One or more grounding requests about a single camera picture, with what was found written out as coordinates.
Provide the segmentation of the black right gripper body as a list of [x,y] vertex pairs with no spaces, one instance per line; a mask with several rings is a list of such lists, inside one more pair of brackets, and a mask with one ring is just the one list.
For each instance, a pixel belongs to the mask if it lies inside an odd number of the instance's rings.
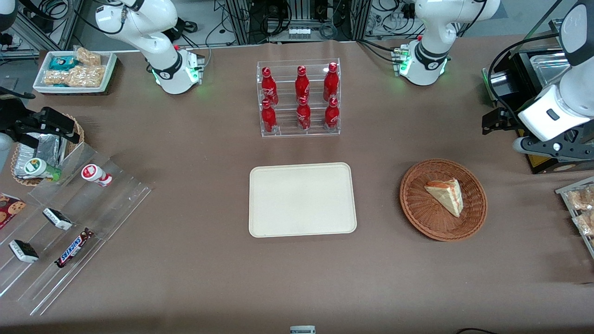
[[37,113],[18,98],[0,101],[0,130],[13,141],[21,141],[28,133],[42,133]]

